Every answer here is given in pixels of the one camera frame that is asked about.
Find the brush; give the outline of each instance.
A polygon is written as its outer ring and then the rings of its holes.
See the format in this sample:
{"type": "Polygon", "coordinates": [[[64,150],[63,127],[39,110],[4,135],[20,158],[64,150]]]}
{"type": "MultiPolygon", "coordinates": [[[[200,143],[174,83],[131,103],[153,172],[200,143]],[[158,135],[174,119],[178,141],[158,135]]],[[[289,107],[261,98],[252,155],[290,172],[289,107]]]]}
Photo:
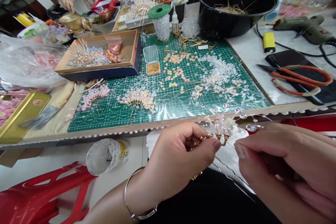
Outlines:
{"type": "Polygon", "coordinates": [[[41,129],[63,107],[63,105],[67,102],[67,100],[71,96],[73,90],[74,90],[74,82],[68,82],[64,86],[62,93],[56,98],[55,101],[53,101],[36,117],[23,122],[21,124],[21,127],[30,128],[33,130],[41,129]]]}

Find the person's hand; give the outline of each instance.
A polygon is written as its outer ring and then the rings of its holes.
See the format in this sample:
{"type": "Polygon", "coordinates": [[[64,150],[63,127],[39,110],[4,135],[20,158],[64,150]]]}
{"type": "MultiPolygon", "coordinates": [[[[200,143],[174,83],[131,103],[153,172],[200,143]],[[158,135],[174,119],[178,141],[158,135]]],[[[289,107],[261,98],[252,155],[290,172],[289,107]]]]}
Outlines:
{"type": "Polygon", "coordinates": [[[211,165],[221,147],[217,139],[205,139],[195,150],[187,152],[192,143],[207,134],[193,122],[182,122],[162,131],[149,162],[139,174],[137,186],[134,186],[134,190],[142,191],[137,196],[143,197],[142,202],[147,208],[182,191],[195,175],[211,165]]]}
{"type": "Polygon", "coordinates": [[[269,124],[237,140],[235,147],[240,172],[282,223],[336,221],[336,141],[304,128],[269,124]]]}
{"type": "Polygon", "coordinates": [[[73,3],[72,1],[70,1],[70,0],[61,0],[61,1],[60,1],[60,5],[61,5],[64,9],[66,9],[66,10],[68,10],[68,11],[71,11],[71,12],[75,12],[75,11],[76,11],[76,9],[75,9],[75,7],[74,7],[74,3],[73,3]]]}

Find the bracelet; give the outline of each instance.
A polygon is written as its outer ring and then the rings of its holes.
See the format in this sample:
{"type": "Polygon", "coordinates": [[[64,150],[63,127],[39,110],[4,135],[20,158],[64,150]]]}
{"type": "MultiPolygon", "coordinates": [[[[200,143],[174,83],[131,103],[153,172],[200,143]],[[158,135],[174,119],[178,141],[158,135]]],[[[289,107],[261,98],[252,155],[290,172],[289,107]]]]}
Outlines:
{"type": "Polygon", "coordinates": [[[127,180],[127,183],[126,183],[126,186],[125,186],[125,193],[124,193],[124,200],[125,200],[125,205],[126,205],[126,208],[128,209],[129,213],[131,214],[131,219],[137,219],[137,220],[144,220],[144,219],[147,219],[149,217],[151,217],[152,215],[154,215],[157,211],[157,208],[158,206],[156,205],[156,207],[154,207],[152,210],[150,210],[150,212],[146,215],[143,215],[143,216],[140,216],[140,215],[135,215],[131,210],[130,208],[128,207],[127,205],[127,201],[126,201],[126,190],[127,190],[127,186],[128,186],[128,183],[130,182],[131,178],[137,174],[138,172],[142,171],[144,169],[144,167],[140,167],[139,169],[135,170],[132,175],[130,176],[130,178],[127,180]]]}

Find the pliers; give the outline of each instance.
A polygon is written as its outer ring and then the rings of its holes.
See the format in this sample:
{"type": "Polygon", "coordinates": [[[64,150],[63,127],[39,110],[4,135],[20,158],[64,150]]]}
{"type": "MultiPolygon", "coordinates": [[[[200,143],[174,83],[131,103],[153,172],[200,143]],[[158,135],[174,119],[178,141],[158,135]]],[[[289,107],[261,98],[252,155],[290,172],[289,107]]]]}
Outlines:
{"type": "Polygon", "coordinates": [[[272,82],[273,84],[282,92],[291,94],[291,95],[296,95],[296,96],[314,96],[317,95],[318,93],[321,92],[321,88],[320,86],[327,86],[330,83],[333,82],[333,77],[327,73],[326,71],[323,71],[320,68],[314,67],[314,66],[306,66],[306,65],[291,65],[291,66],[286,66],[286,67],[271,67],[271,66],[266,66],[266,65],[259,65],[257,64],[257,66],[259,66],[260,68],[262,68],[263,70],[265,70],[266,72],[269,72],[269,74],[273,77],[272,82]],[[320,82],[317,80],[312,80],[309,79],[307,77],[304,77],[298,73],[295,73],[293,71],[291,71],[290,69],[309,69],[309,70],[314,70],[316,72],[319,72],[320,74],[322,74],[325,77],[325,82],[320,82]],[[285,75],[281,75],[278,72],[284,72],[292,77],[289,76],[285,76],[285,75]],[[285,87],[283,87],[280,83],[280,81],[277,79],[285,79],[287,81],[292,81],[292,82],[296,82],[302,85],[305,85],[307,87],[312,88],[313,90],[310,92],[295,92],[289,89],[286,89],[285,87]]]}

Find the smartphone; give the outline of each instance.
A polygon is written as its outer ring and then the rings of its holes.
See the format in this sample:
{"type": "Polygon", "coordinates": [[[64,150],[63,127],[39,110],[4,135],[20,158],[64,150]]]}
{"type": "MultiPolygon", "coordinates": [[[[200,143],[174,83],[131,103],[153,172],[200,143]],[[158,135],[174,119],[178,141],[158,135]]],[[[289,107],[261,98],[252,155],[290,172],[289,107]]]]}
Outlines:
{"type": "MultiPolygon", "coordinates": [[[[283,52],[278,52],[274,54],[270,54],[266,57],[266,61],[273,67],[286,67],[289,65],[308,65],[312,67],[318,67],[313,62],[307,60],[302,54],[298,53],[295,50],[288,50],[283,52]]],[[[303,75],[309,79],[313,79],[316,81],[325,82],[325,78],[319,72],[308,70],[308,69],[291,69],[291,71],[296,72],[300,75],[303,75]]],[[[288,81],[297,91],[299,92],[309,92],[312,89],[295,83],[288,81]]],[[[325,103],[334,103],[336,102],[336,81],[329,84],[328,86],[321,86],[321,92],[315,96],[306,97],[310,102],[315,105],[324,105],[325,103]]]]}

